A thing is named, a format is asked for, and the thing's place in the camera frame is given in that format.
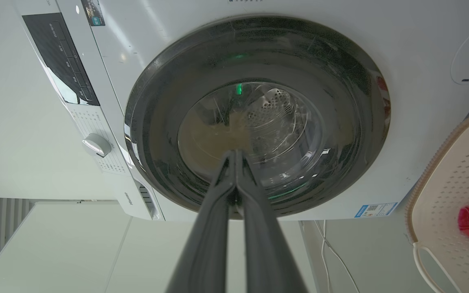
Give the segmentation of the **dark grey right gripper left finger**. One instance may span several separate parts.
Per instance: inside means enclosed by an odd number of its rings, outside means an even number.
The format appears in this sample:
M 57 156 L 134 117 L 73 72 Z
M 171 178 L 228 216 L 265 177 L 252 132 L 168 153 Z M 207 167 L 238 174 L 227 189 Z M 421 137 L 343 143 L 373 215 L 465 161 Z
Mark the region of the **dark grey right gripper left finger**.
M 228 223 L 236 204 L 236 152 L 224 154 L 184 250 L 167 286 L 168 293 L 226 291 Z

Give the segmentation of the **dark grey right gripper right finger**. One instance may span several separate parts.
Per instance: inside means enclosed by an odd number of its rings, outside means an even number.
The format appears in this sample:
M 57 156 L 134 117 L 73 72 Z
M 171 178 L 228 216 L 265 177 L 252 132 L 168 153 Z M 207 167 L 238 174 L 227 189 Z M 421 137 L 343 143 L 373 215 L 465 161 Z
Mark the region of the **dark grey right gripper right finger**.
M 242 150 L 235 152 L 236 190 L 241 199 L 248 293 L 306 293 L 296 265 L 257 172 Z

